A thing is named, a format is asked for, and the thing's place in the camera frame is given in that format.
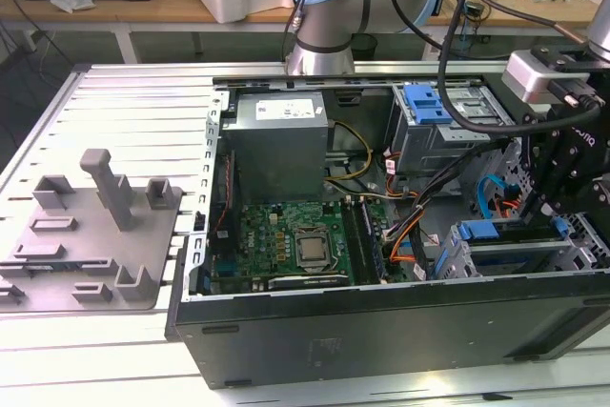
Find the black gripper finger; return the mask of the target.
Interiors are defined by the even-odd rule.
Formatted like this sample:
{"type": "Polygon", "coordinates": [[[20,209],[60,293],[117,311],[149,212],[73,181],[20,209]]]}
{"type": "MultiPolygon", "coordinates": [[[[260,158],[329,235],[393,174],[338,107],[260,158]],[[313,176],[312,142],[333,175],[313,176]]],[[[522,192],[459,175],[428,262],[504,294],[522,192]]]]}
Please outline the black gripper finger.
{"type": "Polygon", "coordinates": [[[542,207],[547,203],[547,192],[544,189],[545,147],[548,134],[545,132],[530,133],[521,138],[521,167],[528,174],[531,191],[522,205],[520,217],[527,226],[540,225],[542,207]]]}
{"type": "Polygon", "coordinates": [[[540,198],[556,214],[592,212],[609,207],[609,170],[555,164],[540,183],[540,198]]]}

